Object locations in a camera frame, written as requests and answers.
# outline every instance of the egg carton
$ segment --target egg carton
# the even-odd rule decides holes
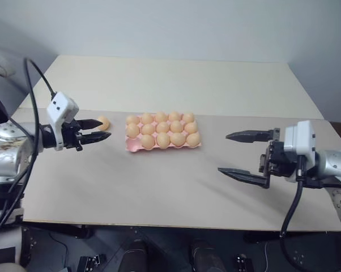
[[[140,119],[139,124],[137,124],[137,126],[139,127],[139,130],[140,130],[140,133],[138,134],[138,136],[137,136],[136,138],[130,138],[130,137],[128,137],[128,136],[125,137],[125,138],[126,138],[126,139],[125,139],[125,142],[126,142],[126,150],[128,150],[128,151],[130,151],[130,152],[137,152],[137,151],[139,151],[139,150],[147,150],[147,151],[150,151],[150,150],[153,150],[153,149],[155,149],[155,148],[160,148],[160,146],[157,144],[157,140],[156,140],[157,135],[158,135],[159,133],[156,132],[156,131],[155,131],[153,134],[151,134],[151,136],[153,136],[154,141],[155,141],[155,145],[153,146],[153,148],[151,148],[151,149],[146,149],[146,148],[144,148],[144,147],[142,146],[142,143],[140,142],[140,140],[142,139],[142,136],[143,136],[143,134],[142,134],[142,127],[144,126],[144,124],[142,124],[142,122],[141,122],[142,116],[141,116],[141,115],[138,115],[137,117],[139,117],[139,119]],[[181,114],[180,123],[182,124],[182,126],[183,126],[183,128],[184,128],[186,122],[182,120],[182,117],[183,117],[183,114]],[[169,126],[171,125],[171,123],[172,123],[172,122],[171,122],[170,120],[167,120],[167,124],[168,124]],[[154,122],[151,123],[151,125],[153,125],[155,128],[156,128],[157,124],[158,124],[158,123],[157,123],[156,121],[154,121]],[[171,137],[173,133],[174,133],[174,132],[172,132],[170,129],[169,129],[169,131],[167,132],[167,134],[169,135],[169,137]],[[187,136],[189,135],[189,133],[187,133],[185,130],[183,130],[183,131],[180,132],[180,133],[183,134],[185,137],[187,137]],[[201,142],[200,142],[200,143],[199,143],[198,145],[196,145],[196,146],[190,146],[187,142],[185,142],[182,146],[175,146],[172,142],[170,142],[169,145],[168,145],[168,147],[167,147],[166,149],[168,149],[168,148],[170,148],[170,147],[174,147],[174,148],[177,148],[177,149],[182,148],[182,147],[196,148],[196,147],[201,146],[201,145],[202,145],[202,144],[201,144]]]

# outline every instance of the floor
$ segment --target floor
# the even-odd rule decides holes
[[[195,238],[212,244],[228,271],[234,268],[235,255],[243,253],[252,259],[255,272],[265,271],[265,242],[244,242],[244,231],[211,229],[152,228],[152,227],[97,227],[89,239],[75,239],[52,233],[52,236],[69,248],[66,265],[76,271],[80,256],[106,254],[107,262],[94,270],[117,271],[122,255],[134,239],[147,243],[150,256],[150,272],[191,272],[188,246]],[[36,241],[27,271],[58,272],[63,268],[65,247],[52,240],[47,231],[31,230]],[[314,271],[335,271],[341,267],[341,233],[328,232],[292,237],[288,239],[290,254],[302,265]],[[266,248],[267,271],[296,271],[280,251],[278,241],[269,241]]]

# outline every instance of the egg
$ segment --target egg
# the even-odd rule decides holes
[[[198,132],[189,134],[187,136],[186,142],[187,144],[189,144],[190,147],[195,147],[201,142],[201,136],[199,135]]]
[[[171,132],[182,132],[183,131],[183,125],[179,121],[173,121],[170,124],[170,130],[171,130]]]
[[[105,116],[99,116],[97,120],[103,123],[97,127],[99,130],[104,131],[110,127],[110,122]]]
[[[136,125],[139,124],[140,122],[140,118],[138,116],[135,116],[135,115],[129,115],[127,118],[126,118],[126,124],[130,124],[130,123],[135,123]]]
[[[172,136],[170,136],[170,141],[175,145],[175,146],[182,146],[186,142],[186,137],[182,133],[173,133]]]
[[[184,126],[184,130],[189,133],[196,133],[198,131],[198,126],[196,122],[188,123]]]
[[[155,145],[154,137],[150,135],[143,135],[142,139],[140,139],[140,142],[142,143],[142,146],[148,150],[152,149]]]
[[[134,123],[128,124],[126,128],[126,135],[128,135],[129,138],[134,139],[135,137],[139,135],[139,133],[140,133],[140,129],[136,124]]]
[[[157,123],[166,122],[168,116],[164,112],[157,112],[154,119]]]
[[[153,123],[153,121],[154,121],[153,116],[150,113],[146,112],[142,115],[142,123],[144,125]]]
[[[158,133],[161,133],[161,132],[168,132],[169,131],[169,125],[167,122],[161,122],[157,125],[157,128],[156,128],[157,132]]]
[[[171,112],[168,116],[168,120],[170,122],[172,121],[180,121],[181,120],[181,115],[178,112]]]
[[[161,132],[158,134],[157,144],[161,149],[166,149],[169,146],[170,142],[171,140],[169,139],[169,135],[167,133]]]
[[[152,124],[146,124],[142,127],[142,134],[151,135],[155,132],[155,127]]]
[[[185,121],[187,124],[194,121],[194,114],[192,112],[186,112],[182,116],[182,120]]]

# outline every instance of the pink egg tray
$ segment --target pink egg tray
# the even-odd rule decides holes
[[[181,120],[180,123],[182,124],[183,127],[184,127],[184,125],[186,124],[186,122],[183,121],[183,120]],[[154,121],[154,122],[151,123],[151,124],[156,128],[156,126],[157,126],[158,123]],[[167,121],[167,124],[168,124],[168,125],[171,125],[171,121],[168,120],[168,121]],[[130,151],[130,152],[137,152],[137,151],[139,151],[139,150],[147,150],[147,151],[150,151],[150,150],[153,150],[153,149],[155,149],[155,148],[159,148],[159,145],[157,144],[157,141],[156,141],[156,138],[157,138],[157,135],[158,135],[157,132],[154,132],[154,133],[152,134],[152,136],[154,137],[154,140],[155,140],[155,145],[153,146],[152,149],[145,149],[145,148],[142,146],[142,144],[141,144],[141,142],[140,142],[140,139],[142,139],[142,136],[143,136],[143,134],[142,134],[142,126],[143,126],[143,124],[142,124],[142,122],[140,122],[140,123],[137,124],[137,125],[138,125],[138,127],[139,127],[139,129],[140,129],[140,134],[139,134],[136,138],[134,138],[134,139],[131,139],[131,138],[129,138],[128,136],[126,136],[126,140],[125,140],[125,142],[126,142],[126,150],[128,150],[128,151]],[[187,133],[186,131],[182,131],[181,133],[182,133],[185,137],[188,136],[188,133]],[[173,134],[173,132],[168,131],[167,134],[168,134],[169,136],[171,136],[171,135]],[[170,143],[168,147],[174,147],[174,148],[182,148],[182,147],[196,148],[196,147],[198,147],[198,146],[201,146],[201,143],[199,143],[199,144],[196,145],[196,146],[191,147],[189,144],[187,144],[187,143],[185,142],[182,146],[175,146],[173,143]]]

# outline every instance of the white table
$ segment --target white table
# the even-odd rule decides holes
[[[138,71],[134,73],[134,80],[130,78],[134,71],[132,64]],[[108,76],[101,76],[105,71]],[[25,191],[25,220],[280,229],[295,194],[295,184],[275,177],[271,180],[271,188],[265,190],[228,178],[219,173],[217,167],[241,168],[256,173],[259,155],[265,151],[266,144],[241,144],[226,140],[224,136],[244,129],[283,129],[298,121],[292,118],[227,117],[229,115],[322,118],[286,65],[60,56],[46,75],[55,90],[69,94],[80,108],[91,109],[81,110],[78,118],[96,118],[103,114],[113,123],[113,135],[101,143],[84,146],[82,152],[45,150],[40,154]],[[206,82],[213,82],[217,87],[205,93],[210,90]],[[258,91],[251,86],[258,86]],[[169,96],[165,96],[164,89],[178,90],[182,97],[199,92],[200,98],[176,103],[174,97],[167,100]],[[250,99],[253,92],[258,100]],[[152,99],[141,100],[140,95]],[[39,106],[44,108],[49,94],[41,82],[36,86],[36,96]],[[278,101],[285,99],[289,103],[281,107]],[[234,101],[232,107],[226,107],[230,101]],[[97,111],[96,102],[102,111]],[[109,107],[116,111],[104,111]],[[187,109],[206,114],[197,116],[203,146],[193,150],[182,148],[136,154],[125,151],[127,113],[117,111],[154,112],[159,109],[168,112]],[[30,109],[23,108],[15,117],[19,121],[30,121],[31,114]],[[41,110],[41,119],[43,124],[46,123],[44,110]],[[341,139],[328,122],[314,120],[313,125],[317,148],[341,149]],[[341,231],[326,191],[304,190],[290,230]]]

